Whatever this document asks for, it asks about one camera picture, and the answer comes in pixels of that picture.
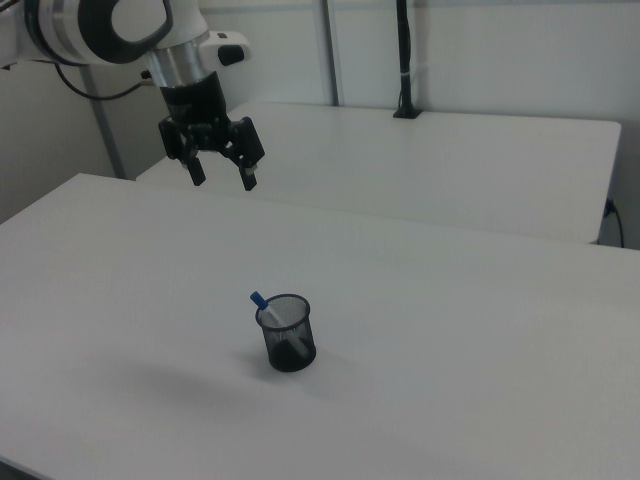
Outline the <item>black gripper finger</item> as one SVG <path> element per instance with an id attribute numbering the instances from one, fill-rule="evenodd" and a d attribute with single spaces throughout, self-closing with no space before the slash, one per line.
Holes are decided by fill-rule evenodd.
<path id="1" fill-rule="evenodd" d="M 244 189 L 253 190 L 257 186 L 255 170 L 258 162 L 265 156 L 265 151 L 249 117 L 230 123 L 222 155 L 238 168 Z"/>
<path id="2" fill-rule="evenodd" d="M 158 127 L 166 156 L 187 169 L 195 186 L 202 185 L 206 175 L 197 157 L 199 149 L 193 133 L 171 117 L 163 119 Z"/>

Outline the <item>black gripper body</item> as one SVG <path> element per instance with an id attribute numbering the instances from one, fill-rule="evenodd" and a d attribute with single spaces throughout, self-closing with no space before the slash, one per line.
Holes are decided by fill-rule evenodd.
<path id="1" fill-rule="evenodd" d="M 231 123 L 219 76 L 212 73 L 196 83 L 160 89 L 169 115 L 159 123 L 160 135 L 166 151 L 177 151 L 181 137 L 187 136 L 190 126 L 206 125 L 207 131 L 196 131 L 199 150 L 220 151 L 228 143 Z"/>

